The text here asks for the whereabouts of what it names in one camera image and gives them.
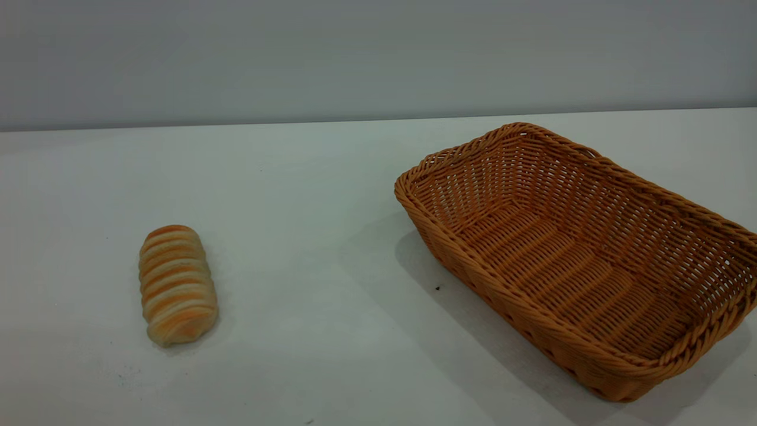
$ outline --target gray wall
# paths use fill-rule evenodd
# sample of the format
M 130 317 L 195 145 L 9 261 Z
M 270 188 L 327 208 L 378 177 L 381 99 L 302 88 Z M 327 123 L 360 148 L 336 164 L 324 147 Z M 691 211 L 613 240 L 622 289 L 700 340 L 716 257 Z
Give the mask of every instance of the gray wall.
M 0 0 L 0 129 L 757 105 L 757 0 Z

